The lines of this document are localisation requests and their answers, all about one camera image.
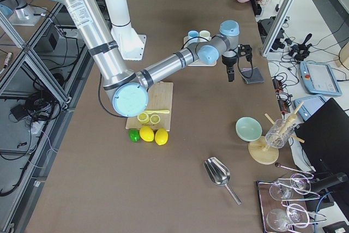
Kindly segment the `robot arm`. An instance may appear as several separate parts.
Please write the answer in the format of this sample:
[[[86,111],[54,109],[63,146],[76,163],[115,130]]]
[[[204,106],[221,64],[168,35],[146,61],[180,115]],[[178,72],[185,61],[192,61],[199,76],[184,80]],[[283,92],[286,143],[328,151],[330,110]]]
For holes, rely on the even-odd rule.
[[[110,26],[96,0],[53,1],[66,7],[100,70],[103,88],[114,110],[125,117],[137,116],[146,108],[147,89],[155,83],[195,61],[212,64],[219,58],[232,56],[238,49],[239,25],[226,20],[210,41],[190,43],[164,60],[134,72],[125,61],[133,59],[144,42],[131,26],[127,0],[105,0]]]

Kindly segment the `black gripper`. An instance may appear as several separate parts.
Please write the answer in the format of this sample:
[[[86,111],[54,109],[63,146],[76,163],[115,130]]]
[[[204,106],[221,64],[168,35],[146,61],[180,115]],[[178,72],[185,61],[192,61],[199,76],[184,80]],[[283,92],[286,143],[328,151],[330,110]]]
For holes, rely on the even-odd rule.
[[[250,45],[239,44],[235,49],[228,50],[222,55],[222,63],[226,66],[228,81],[234,81],[234,65],[240,57],[245,57],[252,65],[252,47]]]

